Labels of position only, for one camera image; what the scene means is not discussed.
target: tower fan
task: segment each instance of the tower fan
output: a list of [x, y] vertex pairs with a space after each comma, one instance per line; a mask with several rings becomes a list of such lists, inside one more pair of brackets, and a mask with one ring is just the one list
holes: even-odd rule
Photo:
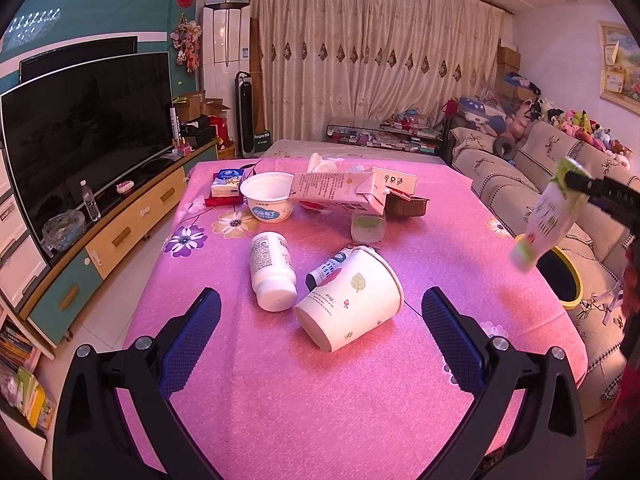
[[236, 125], [240, 146], [239, 155], [243, 158], [251, 158], [255, 153], [254, 108], [252, 81], [247, 72], [236, 74]]

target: beige curtain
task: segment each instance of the beige curtain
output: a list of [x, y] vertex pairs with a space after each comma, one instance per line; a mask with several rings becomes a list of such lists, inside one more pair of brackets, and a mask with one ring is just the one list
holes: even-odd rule
[[495, 73], [504, 11], [479, 0], [252, 0], [266, 125], [274, 140], [324, 140], [332, 118], [436, 120]]
[[367, 4], [252, 0], [260, 22], [266, 124], [274, 140], [323, 140], [332, 118], [354, 116]]
[[369, 0], [356, 116], [416, 108], [435, 121], [452, 96], [483, 94], [504, 11], [479, 0]]

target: teal wall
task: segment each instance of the teal wall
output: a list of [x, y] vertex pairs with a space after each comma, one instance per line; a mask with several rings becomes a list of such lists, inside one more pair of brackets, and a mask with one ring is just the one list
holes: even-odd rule
[[[175, 63], [177, 51], [168, 38], [180, 21], [181, 12], [185, 12], [190, 20], [194, 19], [193, 1], [189, 9], [182, 9], [176, 0], [26, 0], [16, 14], [13, 30], [7, 30], [2, 42], [0, 92], [17, 85], [17, 61], [32, 56], [34, 49], [75, 38], [119, 32], [167, 34], [166, 41], [139, 38], [138, 51], [169, 51], [174, 95], [194, 91], [195, 76], [187, 74], [184, 66]], [[29, 19], [29, 26], [24, 27]]]

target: metal screw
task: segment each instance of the metal screw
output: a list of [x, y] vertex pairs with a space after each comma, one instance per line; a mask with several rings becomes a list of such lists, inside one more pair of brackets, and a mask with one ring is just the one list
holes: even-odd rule
[[492, 344], [496, 350], [500, 350], [501, 352], [509, 348], [509, 342], [503, 337], [494, 337]]
[[90, 351], [91, 351], [91, 347], [89, 345], [82, 345], [82, 346], [79, 346], [78, 349], [76, 350], [76, 355], [78, 357], [87, 357]]
[[551, 355], [552, 355], [553, 357], [555, 357], [556, 359], [560, 360], [560, 361], [562, 361], [562, 359], [564, 359], [564, 356], [565, 356], [565, 354], [564, 354], [564, 350], [562, 350], [562, 349], [561, 349], [560, 347], [558, 347], [558, 346], [554, 346], [554, 347], [551, 349]]
[[136, 339], [136, 348], [138, 350], [146, 350], [151, 346], [151, 343], [153, 343], [153, 340], [148, 335], [143, 335]]

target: green cabinet door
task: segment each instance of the green cabinet door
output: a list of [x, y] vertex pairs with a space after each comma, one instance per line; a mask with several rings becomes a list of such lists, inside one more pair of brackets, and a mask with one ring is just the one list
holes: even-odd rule
[[196, 164], [207, 160], [218, 160], [218, 149], [215, 146], [204, 150], [200, 155], [194, 156], [191, 160], [187, 161], [183, 166], [184, 174], [189, 176], [189, 172]]
[[40, 298], [31, 320], [57, 345], [101, 283], [102, 277], [83, 249]]

